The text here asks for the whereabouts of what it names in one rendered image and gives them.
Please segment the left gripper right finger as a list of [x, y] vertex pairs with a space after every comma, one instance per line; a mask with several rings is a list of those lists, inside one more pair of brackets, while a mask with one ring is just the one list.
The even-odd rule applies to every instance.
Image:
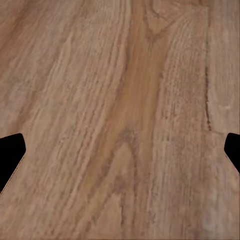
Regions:
[[227, 135], [224, 151], [240, 173], [240, 135], [229, 133]]

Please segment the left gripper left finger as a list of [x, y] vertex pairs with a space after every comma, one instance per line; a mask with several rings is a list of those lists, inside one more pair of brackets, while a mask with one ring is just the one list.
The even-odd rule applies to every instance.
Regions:
[[22, 133], [0, 138], [0, 193], [26, 152]]

